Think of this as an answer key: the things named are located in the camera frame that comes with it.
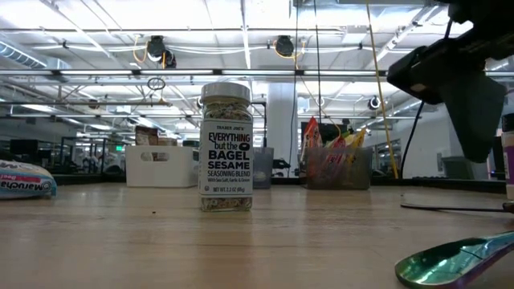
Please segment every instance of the green metallic spoon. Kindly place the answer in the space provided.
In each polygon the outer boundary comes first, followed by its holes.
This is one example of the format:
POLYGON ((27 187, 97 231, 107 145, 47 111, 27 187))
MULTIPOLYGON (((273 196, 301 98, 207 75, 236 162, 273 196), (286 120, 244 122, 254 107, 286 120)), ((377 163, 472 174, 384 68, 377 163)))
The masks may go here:
POLYGON ((514 231, 467 238, 404 258, 394 267, 408 288, 463 288, 514 250, 514 231))

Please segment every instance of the wooden table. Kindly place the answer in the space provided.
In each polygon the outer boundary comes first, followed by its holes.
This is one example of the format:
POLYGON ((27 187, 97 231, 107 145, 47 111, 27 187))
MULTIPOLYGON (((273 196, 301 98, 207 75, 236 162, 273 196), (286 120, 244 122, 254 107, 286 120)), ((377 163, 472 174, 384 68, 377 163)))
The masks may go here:
MULTIPOLYGON (((402 288, 394 264, 460 238, 514 230, 510 214, 401 209, 500 207, 502 195, 373 187, 255 192, 251 213, 202 213, 195 189, 59 188, 0 201, 1 288, 402 288)), ((470 288, 512 288, 514 254, 470 288)))

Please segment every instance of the everything but the bagel sesame seasoning blend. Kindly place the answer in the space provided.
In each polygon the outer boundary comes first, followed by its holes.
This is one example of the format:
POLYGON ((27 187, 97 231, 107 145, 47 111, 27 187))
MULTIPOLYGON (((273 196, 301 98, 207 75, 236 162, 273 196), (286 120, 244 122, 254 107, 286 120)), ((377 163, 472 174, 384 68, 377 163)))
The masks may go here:
POLYGON ((198 192, 202 211, 249 210, 253 187, 250 89, 236 83, 202 88, 198 192))

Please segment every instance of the clear plastic bin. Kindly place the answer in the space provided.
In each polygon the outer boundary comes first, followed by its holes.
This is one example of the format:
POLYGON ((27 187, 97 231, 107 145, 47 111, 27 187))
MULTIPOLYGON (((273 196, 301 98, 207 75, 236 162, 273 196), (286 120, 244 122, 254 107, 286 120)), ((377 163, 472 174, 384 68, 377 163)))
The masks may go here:
POLYGON ((254 148, 254 189, 270 189, 273 148, 254 148))
POLYGON ((308 189, 368 189, 372 148, 307 149, 305 169, 308 189))

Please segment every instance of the white plastic lid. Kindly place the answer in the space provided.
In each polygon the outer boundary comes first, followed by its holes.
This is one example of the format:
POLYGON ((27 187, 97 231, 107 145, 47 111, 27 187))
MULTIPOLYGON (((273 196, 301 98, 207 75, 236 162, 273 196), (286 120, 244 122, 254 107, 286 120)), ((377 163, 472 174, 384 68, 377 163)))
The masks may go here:
POLYGON ((237 83, 209 83, 202 88, 202 102, 212 97, 234 97, 250 103, 250 89, 237 83))

